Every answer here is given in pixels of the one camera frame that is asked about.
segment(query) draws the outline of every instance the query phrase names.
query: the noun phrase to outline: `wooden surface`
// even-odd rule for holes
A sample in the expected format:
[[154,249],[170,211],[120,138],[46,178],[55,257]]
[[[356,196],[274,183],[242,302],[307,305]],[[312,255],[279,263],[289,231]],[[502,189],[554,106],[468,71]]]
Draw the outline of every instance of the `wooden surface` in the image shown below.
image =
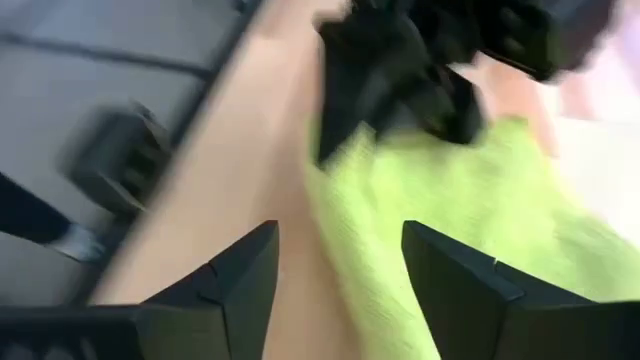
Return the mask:
[[280,271],[265,358],[357,359],[301,178],[318,89],[311,16],[336,4],[267,1],[94,302],[140,302],[277,219]]

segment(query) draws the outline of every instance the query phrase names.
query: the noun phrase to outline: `person's leg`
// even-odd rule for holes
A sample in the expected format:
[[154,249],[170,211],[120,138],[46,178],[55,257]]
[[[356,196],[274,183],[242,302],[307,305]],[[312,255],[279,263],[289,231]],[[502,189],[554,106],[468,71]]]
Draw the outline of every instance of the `person's leg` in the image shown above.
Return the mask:
[[0,231],[47,244],[61,238],[71,222],[52,206],[0,173]]

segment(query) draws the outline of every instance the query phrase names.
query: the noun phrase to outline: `green cloth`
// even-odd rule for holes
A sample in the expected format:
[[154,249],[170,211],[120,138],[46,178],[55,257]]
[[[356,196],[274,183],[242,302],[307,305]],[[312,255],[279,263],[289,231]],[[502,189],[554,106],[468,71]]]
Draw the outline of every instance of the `green cloth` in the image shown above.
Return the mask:
[[567,195],[526,121],[499,121],[473,147],[372,139],[363,125],[325,171],[309,155],[306,177],[365,359],[439,358],[404,265],[405,220],[589,299],[640,299],[637,249]]

